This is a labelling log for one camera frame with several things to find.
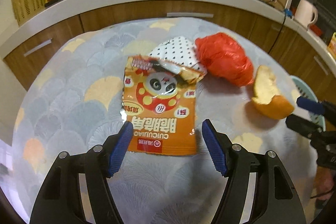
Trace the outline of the orange panda snack wrapper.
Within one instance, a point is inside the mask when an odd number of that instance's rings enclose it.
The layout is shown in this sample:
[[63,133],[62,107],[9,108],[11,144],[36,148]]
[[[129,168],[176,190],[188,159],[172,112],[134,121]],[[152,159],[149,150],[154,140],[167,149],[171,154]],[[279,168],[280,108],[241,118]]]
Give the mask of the orange panda snack wrapper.
[[191,156],[197,152],[197,83],[205,74],[150,56],[130,56],[124,70],[122,105],[133,125],[130,152]]

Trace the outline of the light blue perforated basket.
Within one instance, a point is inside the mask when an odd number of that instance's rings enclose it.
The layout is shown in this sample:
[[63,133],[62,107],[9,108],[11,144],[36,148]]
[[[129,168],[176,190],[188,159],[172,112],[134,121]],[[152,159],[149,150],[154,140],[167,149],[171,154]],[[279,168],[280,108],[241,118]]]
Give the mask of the light blue perforated basket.
[[299,91],[299,97],[296,99],[297,106],[307,110],[311,121],[322,127],[323,130],[326,130],[325,118],[323,116],[324,109],[321,102],[319,102],[306,82],[297,76],[291,76],[291,79]]

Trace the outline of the wooden base cabinets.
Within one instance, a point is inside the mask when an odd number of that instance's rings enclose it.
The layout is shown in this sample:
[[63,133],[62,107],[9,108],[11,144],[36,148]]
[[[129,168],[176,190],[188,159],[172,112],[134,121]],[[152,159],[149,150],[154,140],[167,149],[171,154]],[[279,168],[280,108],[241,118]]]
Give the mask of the wooden base cabinets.
[[182,18],[203,19],[250,40],[288,73],[303,79],[317,97],[335,100],[335,59],[315,33],[283,13],[253,3],[246,8],[184,0],[136,1],[83,10],[58,3],[20,27],[1,34],[1,59],[28,89],[47,61],[69,39],[139,19],[154,19],[160,38]]

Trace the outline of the yellow detergent bottle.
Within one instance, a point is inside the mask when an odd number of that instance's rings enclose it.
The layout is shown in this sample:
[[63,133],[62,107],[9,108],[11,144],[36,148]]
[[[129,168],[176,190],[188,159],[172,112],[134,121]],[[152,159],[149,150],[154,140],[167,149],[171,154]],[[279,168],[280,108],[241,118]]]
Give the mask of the yellow detergent bottle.
[[327,50],[333,56],[333,58],[336,59],[336,32],[333,33],[333,36],[331,37],[327,46]]

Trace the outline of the white electric kettle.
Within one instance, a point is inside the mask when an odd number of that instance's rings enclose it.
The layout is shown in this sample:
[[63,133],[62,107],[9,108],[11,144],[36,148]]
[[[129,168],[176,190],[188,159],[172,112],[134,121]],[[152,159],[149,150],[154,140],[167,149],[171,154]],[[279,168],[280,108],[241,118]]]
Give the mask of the white electric kettle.
[[294,14],[294,20],[308,29],[318,20],[317,8],[307,0],[300,0]]

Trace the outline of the red crumpled plastic bag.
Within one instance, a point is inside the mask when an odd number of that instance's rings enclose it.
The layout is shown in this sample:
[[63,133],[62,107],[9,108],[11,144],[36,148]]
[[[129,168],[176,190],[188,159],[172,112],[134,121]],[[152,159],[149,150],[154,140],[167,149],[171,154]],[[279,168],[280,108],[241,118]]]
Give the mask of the red crumpled plastic bag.
[[253,83],[253,64],[244,48],[224,32],[195,39],[197,57],[213,76],[243,87]]

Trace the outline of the white dotted paper wrapper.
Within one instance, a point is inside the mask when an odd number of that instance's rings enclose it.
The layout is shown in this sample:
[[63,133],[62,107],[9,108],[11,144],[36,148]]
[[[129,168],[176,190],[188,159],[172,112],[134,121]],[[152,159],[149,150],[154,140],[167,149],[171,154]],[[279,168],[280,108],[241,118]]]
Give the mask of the white dotted paper wrapper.
[[197,48],[194,41],[184,36],[178,36],[156,46],[148,56],[172,61],[179,65],[195,69],[207,74],[206,68],[197,58]]

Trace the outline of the yellow plastic basket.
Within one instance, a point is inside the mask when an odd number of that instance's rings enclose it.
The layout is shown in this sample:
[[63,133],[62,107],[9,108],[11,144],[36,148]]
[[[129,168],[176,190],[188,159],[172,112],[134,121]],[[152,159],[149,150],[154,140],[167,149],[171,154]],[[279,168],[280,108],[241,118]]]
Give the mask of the yellow plastic basket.
[[11,0],[11,3],[19,26],[45,9],[44,0]]

